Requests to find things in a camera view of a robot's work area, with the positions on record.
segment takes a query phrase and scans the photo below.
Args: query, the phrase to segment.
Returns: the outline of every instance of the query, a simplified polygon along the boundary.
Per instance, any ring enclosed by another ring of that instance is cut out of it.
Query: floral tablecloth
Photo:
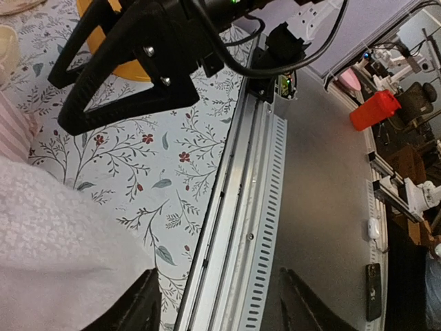
[[[49,0],[0,23],[19,32],[22,58],[1,89],[43,124],[30,150],[30,163],[82,191],[144,243],[160,273],[164,330],[173,329],[198,234],[207,209],[242,78],[224,69],[208,79],[192,78],[201,100],[188,109],[128,119],[71,137],[57,124],[68,90],[57,90],[48,74],[78,22],[75,0]],[[231,28],[225,40],[243,38]],[[232,48],[246,62],[249,44]],[[90,57],[87,46],[74,60]],[[93,104],[148,88],[110,77]]]

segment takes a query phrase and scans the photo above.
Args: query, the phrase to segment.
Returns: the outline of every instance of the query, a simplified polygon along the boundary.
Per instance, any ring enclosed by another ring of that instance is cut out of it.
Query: pink striped fabric
[[[23,114],[0,92],[0,155],[26,162],[38,131],[34,116]]]

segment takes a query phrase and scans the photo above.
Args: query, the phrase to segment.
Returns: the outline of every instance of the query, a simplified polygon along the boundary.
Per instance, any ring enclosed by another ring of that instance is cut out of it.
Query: black chair
[[[438,98],[438,93],[430,83],[415,82],[405,92],[396,95],[401,109],[396,115],[407,126],[413,120],[433,112],[433,102]]]

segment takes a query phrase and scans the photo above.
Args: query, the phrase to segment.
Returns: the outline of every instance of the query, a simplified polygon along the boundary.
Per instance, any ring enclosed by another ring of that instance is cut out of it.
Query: black cable
[[[233,71],[245,77],[254,78],[254,79],[268,79],[274,76],[285,74],[286,72],[292,72],[294,70],[298,70],[300,68],[308,66],[309,64],[313,63],[315,60],[320,58],[328,50],[329,46],[336,38],[337,32],[340,29],[341,23],[343,21],[343,17],[345,16],[348,4],[349,4],[349,0],[343,0],[341,10],[338,13],[337,20],[327,40],[311,56],[297,63],[290,64],[288,66],[277,67],[272,69],[249,69],[239,64],[233,58],[233,56],[228,52],[228,49],[225,47],[225,45],[222,42],[222,39],[218,35],[216,27],[213,25],[207,12],[205,11],[204,4],[201,3],[201,0],[191,0],[188,3],[189,7],[194,12],[196,18],[200,21],[200,23],[204,27],[208,37],[211,39],[214,51],[219,56],[219,58]]]
[[[400,52],[400,53],[403,53],[406,51],[405,47],[403,47],[399,43],[389,43],[389,42],[377,43],[377,44],[373,45],[372,48],[388,50],[389,48],[379,48],[378,47],[378,46],[386,46],[386,45],[392,45],[392,46],[396,47],[398,49],[398,52]]]
[[[415,52],[413,52],[413,53],[411,54],[411,56],[412,56],[412,57],[416,57],[418,54],[420,54],[420,52],[421,52],[421,48],[422,48],[423,45],[424,45],[424,41],[422,41],[422,42],[420,43],[420,45],[417,45],[418,49],[417,49]]]
[[[294,83],[294,90],[297,90],[297,86],[298,86],[297,71],[294,70],[293,76],[294,76],[294,79],[296,80],[296,82]]]
[[[254,38],[258,37],[263,32],[263,30],[266,28],[265,22],[262,19],[259,19],[258,17],[255,17],[255,16],[250,15],[250,14],[246,14],[245,18],[246,19],[251,19],[253,21],[258,21],[259,22],[258,29],[256,31],[254,31],[253,33],[251,33],[248,37],[245,37],[245,38],[243,38],[241,40],[225,43],[225,46],[227,46],[227,47],[234,47],[234,46],[242,45],[243,43],[247,43],[248,41],[251,41]]]
[[[420,10],[420,9],[423,9],[423,8],[429,7],[429,6],[440,6],[441,7],[441,3],[437,2],[437,1],[423,1],[422,3],[420,3],[418,6],[416,6],[414,8],[412,13],[415,12],[416,10]]]

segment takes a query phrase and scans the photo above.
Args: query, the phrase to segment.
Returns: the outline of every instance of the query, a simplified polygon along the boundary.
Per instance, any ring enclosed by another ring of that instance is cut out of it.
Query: metal screw
[[[161,77],[161,81],[165,86],[170,86],[170,84],[172,83],[172,81],[168,77]]]
[[[144,52],[148,57],[152,57],[154,55],[154,48],[152,46],[144,47]]]

